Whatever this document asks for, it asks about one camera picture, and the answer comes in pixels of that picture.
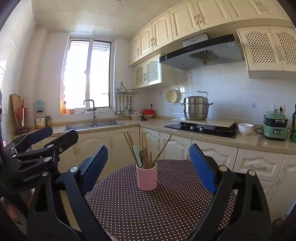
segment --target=pink cup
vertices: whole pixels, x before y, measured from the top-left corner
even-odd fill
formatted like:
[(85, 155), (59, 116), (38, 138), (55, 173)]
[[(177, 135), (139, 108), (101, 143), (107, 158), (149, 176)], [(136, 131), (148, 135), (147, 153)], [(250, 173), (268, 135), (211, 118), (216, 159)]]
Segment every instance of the pink cup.
[(151, 191), (157, 187), (157, 163), (151, 169), (137, 168), (138, 187), (144, 191)]

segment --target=brown tablecloth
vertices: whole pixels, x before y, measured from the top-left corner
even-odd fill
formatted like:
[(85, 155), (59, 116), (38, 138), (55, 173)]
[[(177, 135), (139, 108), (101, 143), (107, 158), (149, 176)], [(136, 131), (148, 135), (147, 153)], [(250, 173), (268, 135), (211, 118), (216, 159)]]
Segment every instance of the brown tablecloth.
[[(119, 240), (185, 240), (213, 195), (189, 160), (159, 160), (157, 176), (157, 188), (142, 191), (135, 164), (128, 165), (96, 184), (87, 202), (101, 225)], [(235, 198), (233, 193), (220, 228), (228, 224)]]

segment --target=green electric cooker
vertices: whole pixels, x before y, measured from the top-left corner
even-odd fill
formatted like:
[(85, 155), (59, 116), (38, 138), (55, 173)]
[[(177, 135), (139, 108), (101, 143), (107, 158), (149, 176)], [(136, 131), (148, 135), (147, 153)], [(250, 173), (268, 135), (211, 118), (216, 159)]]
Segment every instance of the green electric cooker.
[(288, 119), (282, 113), (267, 112), (262, 126), (263, 135), (269, 140), (285, 140), (288, 137)]

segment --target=black glass cooktop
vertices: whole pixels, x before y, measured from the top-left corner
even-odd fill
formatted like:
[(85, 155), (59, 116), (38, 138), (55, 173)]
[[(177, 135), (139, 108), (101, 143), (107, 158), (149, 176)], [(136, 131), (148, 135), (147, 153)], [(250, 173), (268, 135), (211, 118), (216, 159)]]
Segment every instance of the black glass cooktop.
[(176, 130), (190, 131), (195, 133), (228, 138), (235, 138), (239, 132), (236, 124), (233, 124), (231, 127), (221, 127), (180, 122), (179, 124), (172, 124), (165, 127)]

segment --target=sink basin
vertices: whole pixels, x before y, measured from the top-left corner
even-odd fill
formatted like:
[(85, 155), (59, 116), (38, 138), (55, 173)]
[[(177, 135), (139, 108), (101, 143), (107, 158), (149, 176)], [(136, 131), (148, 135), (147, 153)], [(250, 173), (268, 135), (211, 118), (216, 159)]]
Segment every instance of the sink basin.
[(122, 124), (124, 123), (116, 120), (98, 121), (96, 124), (93, 124), (93, 123), (73, 124), (73, 125), (67, 125), (64, 131), (81, 130), (86, 128), (97, 128), (97, 127), (104, 127), (104, 126), (115, 126), (115, 125), (122, 125)]

